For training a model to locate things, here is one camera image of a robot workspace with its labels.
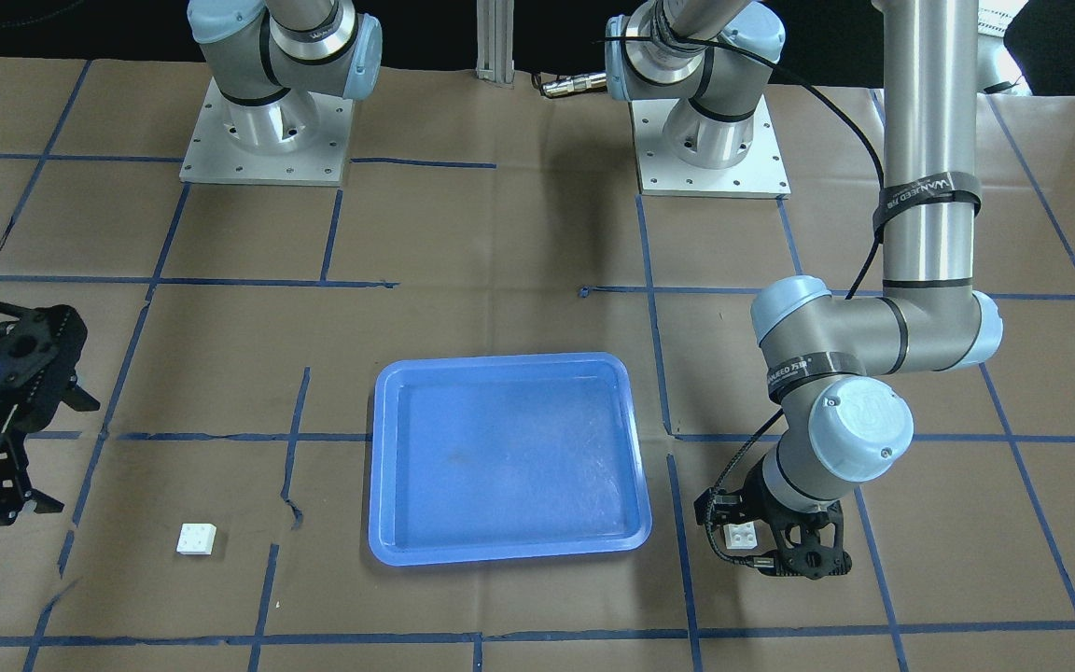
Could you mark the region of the white block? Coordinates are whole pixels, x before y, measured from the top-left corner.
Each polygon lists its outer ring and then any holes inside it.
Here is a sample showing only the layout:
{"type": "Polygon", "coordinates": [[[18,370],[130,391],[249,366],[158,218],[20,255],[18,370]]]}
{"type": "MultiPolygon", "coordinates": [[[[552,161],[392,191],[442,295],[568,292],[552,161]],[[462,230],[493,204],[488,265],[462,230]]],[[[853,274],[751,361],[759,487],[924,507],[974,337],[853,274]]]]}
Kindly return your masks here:
{"type": "Polygon", "coordinates": [[[215,546],[217,527],[210,523],[183,523],[175,552],[185,556],[209,556],[215,546]]]}
{"type": "Polygon", "coordinates": [[[759,546],[758,531],[751,521],[723,525],[722,537],[725,548],[730,552],[754,551],[759,546]]]}

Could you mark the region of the aluminium frame post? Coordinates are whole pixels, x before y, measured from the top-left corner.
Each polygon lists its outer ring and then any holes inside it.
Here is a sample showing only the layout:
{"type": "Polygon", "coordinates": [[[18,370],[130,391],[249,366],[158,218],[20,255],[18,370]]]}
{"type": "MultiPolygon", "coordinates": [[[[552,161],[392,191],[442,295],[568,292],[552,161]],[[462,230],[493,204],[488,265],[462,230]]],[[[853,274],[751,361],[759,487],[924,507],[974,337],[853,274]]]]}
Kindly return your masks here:
{"type": "Polygon", "coordinates": [[[513,27],[515,1],[475,1],[475,77],[497,88],[513,88],[513,27]]]}

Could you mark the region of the blue plastic tray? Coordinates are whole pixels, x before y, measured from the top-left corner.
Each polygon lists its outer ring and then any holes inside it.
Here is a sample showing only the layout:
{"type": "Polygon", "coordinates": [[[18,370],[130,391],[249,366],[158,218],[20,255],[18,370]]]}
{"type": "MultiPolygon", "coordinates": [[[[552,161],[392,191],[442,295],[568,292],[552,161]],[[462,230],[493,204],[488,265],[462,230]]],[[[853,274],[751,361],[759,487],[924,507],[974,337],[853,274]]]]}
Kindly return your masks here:
{"type": "Polygon", "coordinates": [[[372,402],[391,567],[630,552],[653,531],[630,373],[605,352],[401,360],[372,402]]]}

